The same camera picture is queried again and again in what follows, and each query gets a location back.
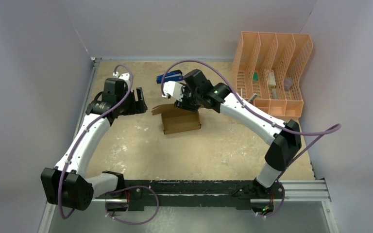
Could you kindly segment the brown cardboard box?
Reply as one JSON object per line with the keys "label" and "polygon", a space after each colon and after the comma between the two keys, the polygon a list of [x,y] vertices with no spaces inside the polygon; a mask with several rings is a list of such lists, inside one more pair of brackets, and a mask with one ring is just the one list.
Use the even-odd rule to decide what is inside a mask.
{"label": "brown cardboard box", "polygon": [[152,109],[152,115],[161,115],[164,134],[199,130],[202,127],[198,111],[187,111],[174,104],[158,105]]}

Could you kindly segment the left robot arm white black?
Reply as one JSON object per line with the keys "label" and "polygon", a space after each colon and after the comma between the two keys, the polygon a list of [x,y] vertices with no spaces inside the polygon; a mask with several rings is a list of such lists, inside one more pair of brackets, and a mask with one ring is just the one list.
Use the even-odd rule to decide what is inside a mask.
{"label": "left robot arm white black", "polygon": [[41,181],[47,202],[83,211],[105,193],[118,199],[125,194],[121,173],[104,171],[86,178],[89,162],[102,137],[119,116],[147,111],[142,88],[132,88],[129,73],[108,78],[103,91],[87,106],[82,126],[65,155],[53,168],[45,168]]}

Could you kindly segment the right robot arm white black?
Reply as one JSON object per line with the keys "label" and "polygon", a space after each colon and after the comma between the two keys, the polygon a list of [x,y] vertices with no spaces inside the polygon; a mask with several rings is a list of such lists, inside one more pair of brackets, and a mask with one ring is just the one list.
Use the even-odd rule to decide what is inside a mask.
{"label": "right robot arm white black", "polygon": [[199,69],[187,73],[183,83],[165,82],[163,96],[175,98],[177,108],[196,112],[204,107],[229,116],[264,140],[269,149],[265,164],[253,184],[253,191],[258,197],[264,198],[272,192],[273,183],[302,146],[300,127],[296,121],[285,122],[268,115],[238,96],[227,84],[213,85]]}

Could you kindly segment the blue black stapler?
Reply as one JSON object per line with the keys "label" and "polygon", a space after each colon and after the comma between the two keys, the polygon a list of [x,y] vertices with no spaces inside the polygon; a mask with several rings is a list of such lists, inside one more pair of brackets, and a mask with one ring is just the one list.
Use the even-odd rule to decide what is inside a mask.
{"label": "blue black stapler", "polygon": [[[156,83],[161,84],[162,83],[163,74],[156,77]],[[174,82],[180,82],[184,79],[182,71],[181,70],[174,70],[171,72],[168,72],[165,75],[164,81],[174,81]]]}

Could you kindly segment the black white patterned clip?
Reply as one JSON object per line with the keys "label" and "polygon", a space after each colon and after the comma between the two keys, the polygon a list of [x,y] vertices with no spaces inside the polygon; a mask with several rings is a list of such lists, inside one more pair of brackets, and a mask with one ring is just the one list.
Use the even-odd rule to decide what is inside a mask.
{"label": "black white patterned clip", "polygon": [[252,95],[251,95],[251,97],[248,99],[248,102],[249,103],[253,103],[253,101],[255,100],[255,98],[258,96],[258,94],[257,93],[253,93]]}

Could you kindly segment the orange plastic file organizer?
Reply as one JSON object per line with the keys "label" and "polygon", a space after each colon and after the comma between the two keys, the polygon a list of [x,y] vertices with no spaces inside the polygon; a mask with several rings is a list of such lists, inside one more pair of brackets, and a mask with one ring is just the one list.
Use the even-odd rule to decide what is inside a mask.
{"label": "orange plastic file organizer", "polygon": [[246,101],[280,119],[299,119],[300,80],[313,50],[309,34],[241,32],[233,87]]}

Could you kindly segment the grey round item in organizer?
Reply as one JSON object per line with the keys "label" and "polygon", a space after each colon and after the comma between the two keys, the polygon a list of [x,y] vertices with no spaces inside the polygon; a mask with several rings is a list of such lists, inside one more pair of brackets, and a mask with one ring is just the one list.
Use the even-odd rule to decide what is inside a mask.
{"label": "grey round item in organizer", "polygon": [[289,91],[293,85],[294,85],[294,80],[292,78],[285,77],[283,79],[283,87],[285,91]]}

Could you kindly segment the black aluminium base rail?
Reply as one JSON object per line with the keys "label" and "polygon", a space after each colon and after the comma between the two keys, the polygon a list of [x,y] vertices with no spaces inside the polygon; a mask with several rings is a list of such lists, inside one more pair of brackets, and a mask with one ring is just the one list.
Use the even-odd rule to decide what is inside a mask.
{"label": "black aluminium base rail", "polygon": [[92,201],[126,204],[129,211],[145,207],[233,207],[267,215],[285,201],[329,201],[325,181],[281,181],[262,190],[252,180],[125,180],[105,189],[87,181],[67,182],[62,206],[83,211]]}

